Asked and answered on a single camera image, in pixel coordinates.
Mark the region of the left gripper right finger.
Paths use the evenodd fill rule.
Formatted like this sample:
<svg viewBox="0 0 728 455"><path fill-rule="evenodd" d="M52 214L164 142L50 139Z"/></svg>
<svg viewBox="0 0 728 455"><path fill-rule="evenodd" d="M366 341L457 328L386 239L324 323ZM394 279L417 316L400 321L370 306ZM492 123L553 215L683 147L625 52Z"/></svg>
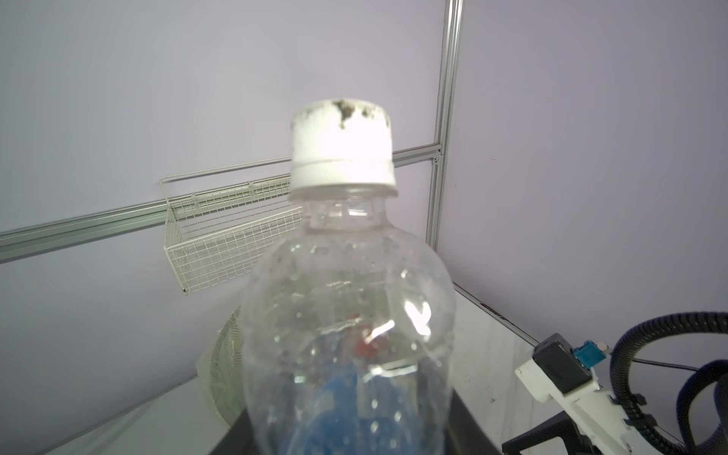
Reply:
<svg viewBox="0 0 728 455"><path fill-rule="evenodd" d="M445 455L501 455L466 407L458 392L452 393L445 431Z"/></svg>

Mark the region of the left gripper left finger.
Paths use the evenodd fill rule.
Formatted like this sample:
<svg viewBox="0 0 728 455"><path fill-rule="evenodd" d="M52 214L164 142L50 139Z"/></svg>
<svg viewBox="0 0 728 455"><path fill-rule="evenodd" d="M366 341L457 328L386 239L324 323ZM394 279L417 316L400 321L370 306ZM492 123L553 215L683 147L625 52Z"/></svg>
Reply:
<svg viewBox="0 0 728 455"><path fill-rule="evenodd" d="M213 448L210 455L260 455L254 428L248 411L243 411L235 423Z"/></svg>

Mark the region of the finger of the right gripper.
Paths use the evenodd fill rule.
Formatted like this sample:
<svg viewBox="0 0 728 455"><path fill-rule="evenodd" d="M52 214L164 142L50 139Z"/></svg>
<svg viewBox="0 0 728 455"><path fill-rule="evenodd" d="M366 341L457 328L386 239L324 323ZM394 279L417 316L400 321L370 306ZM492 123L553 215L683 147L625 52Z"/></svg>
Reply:
<svg viewBox="0 0 728 455"><path fill-rule="evenodd" d="M579 431L576 423L566 411L561 411L532 430L504 442L502 453L506 455L521 454L527 449L555 439L559 439L563 443L568 455L592 453L591 440Z"/></svg>

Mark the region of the blue label round bottle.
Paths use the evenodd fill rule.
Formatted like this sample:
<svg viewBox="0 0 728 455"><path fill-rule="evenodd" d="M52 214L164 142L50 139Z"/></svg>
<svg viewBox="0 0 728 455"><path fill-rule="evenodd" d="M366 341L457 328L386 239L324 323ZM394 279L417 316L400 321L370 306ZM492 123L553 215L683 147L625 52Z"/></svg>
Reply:
<svg viewBox="0 0 728 455"><path fill-rule="evenodd" d="M441 454L455 292L435 251L396 227L391 122L323 100L291 123L301 223L255 265L242 387L263 454Z"/></svg>

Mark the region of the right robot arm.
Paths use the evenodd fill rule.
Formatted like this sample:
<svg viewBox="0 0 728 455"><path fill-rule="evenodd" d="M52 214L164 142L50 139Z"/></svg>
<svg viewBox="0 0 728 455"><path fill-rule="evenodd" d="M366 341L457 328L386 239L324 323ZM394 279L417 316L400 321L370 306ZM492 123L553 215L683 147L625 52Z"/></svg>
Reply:
<svg viewBox="0 0 728 455"><path fill-rule="evenodd" d="M614 347L572 346L553 334L515 371L532 398L561 411L502 444L506 454L547 445L568 454L724 454L727 451L724 312L652 318Z"/></svg>

